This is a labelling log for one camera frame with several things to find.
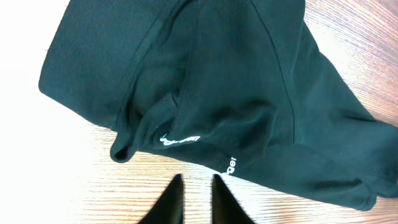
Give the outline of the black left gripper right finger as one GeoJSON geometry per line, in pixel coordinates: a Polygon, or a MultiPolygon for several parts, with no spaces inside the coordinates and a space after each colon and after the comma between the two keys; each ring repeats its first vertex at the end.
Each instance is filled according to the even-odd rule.
{"type": "Polygon", "coordinates": [[[211,183],[212,224],[254,224],[218,175],[211,183]]]}

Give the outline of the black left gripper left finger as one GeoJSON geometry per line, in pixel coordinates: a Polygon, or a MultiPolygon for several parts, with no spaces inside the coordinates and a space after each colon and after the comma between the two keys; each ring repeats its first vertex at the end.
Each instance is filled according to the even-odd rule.
{"type": "Polygon", "coordinates": [[[183,224],[184,184],[177,174],[138,224],[183,224]]]}

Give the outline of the black polo shirt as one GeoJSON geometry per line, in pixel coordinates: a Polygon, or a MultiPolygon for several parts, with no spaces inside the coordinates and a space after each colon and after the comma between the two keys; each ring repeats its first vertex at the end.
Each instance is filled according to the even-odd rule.
{"type": "Polygon", "coordinates": [[[70,1],[39,90],[137,151],[360,211],[397,197],[397,128],[319,51],[304,1],[70,1]]]}

